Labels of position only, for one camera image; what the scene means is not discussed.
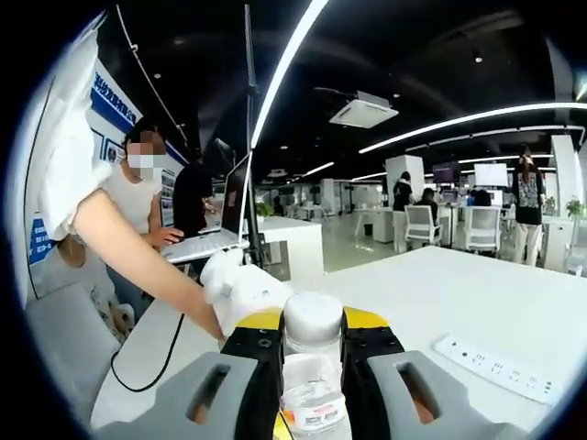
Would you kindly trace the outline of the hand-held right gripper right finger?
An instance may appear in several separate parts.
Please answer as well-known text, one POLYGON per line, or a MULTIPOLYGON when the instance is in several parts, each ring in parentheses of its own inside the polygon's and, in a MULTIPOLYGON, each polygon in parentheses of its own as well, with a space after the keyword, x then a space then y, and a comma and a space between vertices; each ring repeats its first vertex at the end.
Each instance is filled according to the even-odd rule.
POLYGON ((406 351, 376 313, 345 306, 341 386, 355 439, 524 439, 473 408, 467 387, 423 353, 406 351))

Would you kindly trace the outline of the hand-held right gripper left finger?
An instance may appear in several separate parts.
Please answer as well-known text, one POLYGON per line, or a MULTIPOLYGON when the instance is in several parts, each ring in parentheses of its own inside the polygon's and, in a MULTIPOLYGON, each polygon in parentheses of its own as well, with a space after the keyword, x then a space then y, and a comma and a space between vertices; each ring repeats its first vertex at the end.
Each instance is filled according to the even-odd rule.
POLYGON ((271 439, 282 394, 281 310, 241 320, 219 353, 207 352, 163 382, 154 404, 96 439, 271 439))

